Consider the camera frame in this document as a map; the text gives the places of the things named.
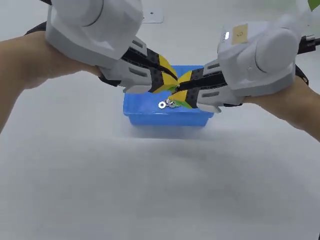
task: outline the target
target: human arm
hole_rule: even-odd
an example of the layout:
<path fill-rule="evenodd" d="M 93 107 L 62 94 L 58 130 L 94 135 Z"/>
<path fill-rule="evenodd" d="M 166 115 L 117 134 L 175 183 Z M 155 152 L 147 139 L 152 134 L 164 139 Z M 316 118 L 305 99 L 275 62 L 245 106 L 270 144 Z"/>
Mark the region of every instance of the human arm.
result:
<path fill-rule="evenodd" d="M 320 142 L 320 95 L 298 76 L 294 84 L 273 95 L 247 97 L 245 103 L 262 107 Z"/>
<path fill-rule="evenodd" d="M 71 60 L 51 47 L 44 32 L 0 42 L 0 132 L 20 94 L 47 79 L 87 71 L 100 75 L 95 66 Z"/>

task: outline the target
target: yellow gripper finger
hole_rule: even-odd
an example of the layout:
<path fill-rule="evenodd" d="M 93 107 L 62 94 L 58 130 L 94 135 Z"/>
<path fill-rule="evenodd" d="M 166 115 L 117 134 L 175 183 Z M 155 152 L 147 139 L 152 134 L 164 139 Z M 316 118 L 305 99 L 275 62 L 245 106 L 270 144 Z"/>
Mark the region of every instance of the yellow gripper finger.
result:
<path fill-rule="evenodd" d="M 159 71 L 155 68 L 150 70 L 152 85 L 149 90 L 150 93 L 158 94 L 163 91 L 172 91 L 179 85 L 178 81 L 170 74 Z"/>
<path fill-rule="evenodd" d="M 171 73 L 175 75 L 176 78 L 178 78 L 176 70 L 170 65 L 167 59 L 165 59 L 162 55 L 159 54 L 159 64 L 160 66 L 168 69 Z"/>
<path fill-rule="evenodd" d="M 191 80 L 192 71 L 187 72 L 182 77 L 178 79 L 178 83 L 186 83 Z M 197 99 L 198 99 L 199 89 L 189 89 L 178 91 L 171 96 L 169 100 L 174 101 L 180 106 L 183 106 L 188 109 L 197 109 Z"/>

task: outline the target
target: white table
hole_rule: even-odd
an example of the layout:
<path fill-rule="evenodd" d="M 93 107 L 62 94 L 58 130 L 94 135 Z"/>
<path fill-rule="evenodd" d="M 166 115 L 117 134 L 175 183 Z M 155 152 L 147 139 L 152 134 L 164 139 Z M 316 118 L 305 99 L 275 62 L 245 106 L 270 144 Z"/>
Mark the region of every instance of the white table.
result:
<path fill-rule="evenodd" d="M 173 65 L 214 59 L 223 23 L 284 9 L 144 2 L 162 7 L 165 23 L 144 25 L 139 37 Z M 1 0 L 0 40 L 46 13 L 36 0 Z M 319 59 L 298 59 L 318 92 Z M 0 239 L 318 239 L 320 145 L 307 134 L 254 105 L 224 109 L 203 129 L 135 128 L 122 102 L 121 89 L 83 72 L 20 97 L 0 137 Z"/>

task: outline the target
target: small metal part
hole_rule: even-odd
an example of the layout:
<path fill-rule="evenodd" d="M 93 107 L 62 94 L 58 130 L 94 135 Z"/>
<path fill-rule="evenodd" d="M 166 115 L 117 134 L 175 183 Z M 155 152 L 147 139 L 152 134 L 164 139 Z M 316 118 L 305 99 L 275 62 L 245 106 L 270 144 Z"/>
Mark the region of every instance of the small metal part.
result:
<path fill-rule="evenodd" d="M 170 102 L 171 102 L 171 101 L 169 100 L 169 98 L 167 98 L 164 102 L 165 102 L 165 105 L 166 105 L 167 107 L 169 107 L 169 104 L 170 104 Z"/>
<path fill-rule="evenodd" d="M 161 102 L 159 102 L 158 106 L 159 106 L 160 109 L 165 109 L 167 107 L 167 104 L 166 104 L 166 102 L 161 101 Z"/>
<path fill-rule="evenodd" d="M 169 107 L 173 109 L 173 108 L 176 108 L 177 105 L 176 105 L 176 103 L 174 101 L 172 101 L 172 102 L 169 103 Z"/>
<path fill-rule="evenodd" d="M 166 107 L 169 107 L 169 108 L 172 108 L 172 109 L 180 107 L 174 101 L 171 101 L 169 99 L 166 99 L 164 101 L 159 102 L 158 106 L 159 106 L 160 109 L 165 109 Z"/>

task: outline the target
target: blue bin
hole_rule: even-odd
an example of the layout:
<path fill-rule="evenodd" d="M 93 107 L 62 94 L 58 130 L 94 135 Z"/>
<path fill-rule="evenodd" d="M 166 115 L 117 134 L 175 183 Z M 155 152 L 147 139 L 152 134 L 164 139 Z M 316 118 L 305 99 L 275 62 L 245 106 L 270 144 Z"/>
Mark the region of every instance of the blue bin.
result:
<path fill-rule="evenodd" d="M 192 71 L 203 66 L 173 66 L 178 77 L 188 71 Z M 213 113 L 205 112 L 200 109 L 188 109 L 185 107 L 160 109 L 159 102 L 164 101 L 170 95 L 169 92 L 152 94 L 124 95 L 123 114 L 129 117 L 133 125 L 149 126 L 194 126 L 204 127 L 208 120 L 213 117 Z"/>

